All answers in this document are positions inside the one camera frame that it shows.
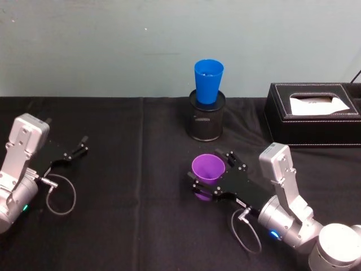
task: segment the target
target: black tablecloth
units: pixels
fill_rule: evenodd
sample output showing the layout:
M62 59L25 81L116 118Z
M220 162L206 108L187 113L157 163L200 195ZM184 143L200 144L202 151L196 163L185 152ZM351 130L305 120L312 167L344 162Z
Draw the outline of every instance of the black tablecloth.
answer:
M258 155L264 99L227 100L220 139L201 143L184 129L187 98L2 98L0 156L14 118L52 118L50 138L74 146L89 136L89 154L63 171L78 194L73 213L56 217L40 191L0 236L0 270L297 270L292 250L254 223L263 252L246 254L232 236L231 208L202 202L184 182L192 159L234 150L261 176ZM361 224L361 149L293 149L300 193L322 224ZM62 198L63 208L71 196ZM248 228L239 233L252 246Z

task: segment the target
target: plastic cup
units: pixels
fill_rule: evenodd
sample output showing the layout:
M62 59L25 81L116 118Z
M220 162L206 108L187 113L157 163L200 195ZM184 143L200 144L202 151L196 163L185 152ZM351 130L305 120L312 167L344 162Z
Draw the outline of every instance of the plastic cup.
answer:
M224 66L214 59L203 59L194 66L196 98L202 104L212 104L217 100Z
M217 179L226 171L226 166L221 158L213 154L202 154L193 160L192 171L200 181L208 185L215 185ZM211 200L211 198L197 193L196 196L202 200Z

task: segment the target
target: black leather tissue box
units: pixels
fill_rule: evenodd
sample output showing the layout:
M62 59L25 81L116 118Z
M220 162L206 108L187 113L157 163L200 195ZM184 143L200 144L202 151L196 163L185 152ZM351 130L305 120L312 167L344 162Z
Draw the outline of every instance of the black leather tissue box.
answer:
M344 107L327 115L317 115L316 111L309 110L309 106L313 109L317 106L316 110L320 112L319 108L330 108L330 104L340 101L348 109ZM266 101L265 117L274 142L294 147L361 147L360 107L361 84L273 83Z

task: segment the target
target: black mesh pen holder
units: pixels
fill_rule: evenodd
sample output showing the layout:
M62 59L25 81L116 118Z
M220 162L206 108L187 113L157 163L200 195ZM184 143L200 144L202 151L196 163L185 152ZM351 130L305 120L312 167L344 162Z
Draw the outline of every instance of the black mesh pen holder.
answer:
M188 120L188 134L198 141L212 141L223 132L223 111L226 97L218 92L213 104L201 104L196 99L196 91L190 94L191 112Z

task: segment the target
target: blue plastic cup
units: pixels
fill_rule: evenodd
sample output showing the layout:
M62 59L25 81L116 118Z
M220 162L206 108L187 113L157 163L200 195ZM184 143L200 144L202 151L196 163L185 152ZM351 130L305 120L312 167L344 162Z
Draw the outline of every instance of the blue plastic cup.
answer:
M198 102L202 104L216 102L223 70L223 64L214 59L203 59L194 65Z

